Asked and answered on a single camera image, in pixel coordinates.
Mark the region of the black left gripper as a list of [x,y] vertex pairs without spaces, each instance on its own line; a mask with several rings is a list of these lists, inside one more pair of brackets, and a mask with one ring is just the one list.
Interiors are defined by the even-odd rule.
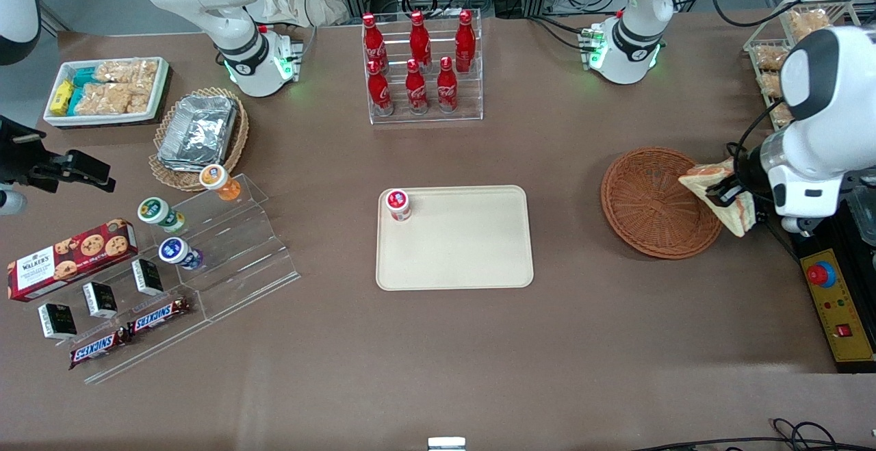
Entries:
[[705,191],[707,199],[715,207],[729,207],[734,203],[739,188],[753,196],[773,198],[773,187],[767,173],[776,142],[778,138],[766,138],[750,151],[741,145],[736,146],[736,173],[730,174],[722,183],[708,187]]

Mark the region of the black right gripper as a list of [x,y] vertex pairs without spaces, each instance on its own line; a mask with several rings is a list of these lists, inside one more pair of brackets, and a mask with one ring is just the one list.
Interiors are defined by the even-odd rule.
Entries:
[[31,129],[5,116],[1,117],[1,183],[31,186],[56,193],[60,182],[84,183],[112,193],[116,181],[109,164],[84,152],[68,152],[68,172],[62,166],[66,158],[48,151],[44,131]]

